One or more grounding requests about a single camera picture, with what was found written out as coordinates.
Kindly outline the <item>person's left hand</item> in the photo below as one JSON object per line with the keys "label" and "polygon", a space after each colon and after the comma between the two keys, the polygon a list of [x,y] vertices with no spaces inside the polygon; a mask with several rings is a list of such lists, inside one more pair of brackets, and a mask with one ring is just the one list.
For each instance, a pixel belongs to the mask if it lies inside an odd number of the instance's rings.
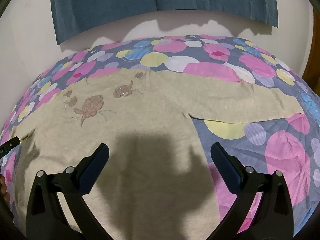
{"label": "person's left hand", "polygon": [[8,202],[10,200],[10,194],[7,192],[8,188],[5,183],[5,178],[2,174],[0,176],[0,184],[1,184],[1,196],[6,202]]}

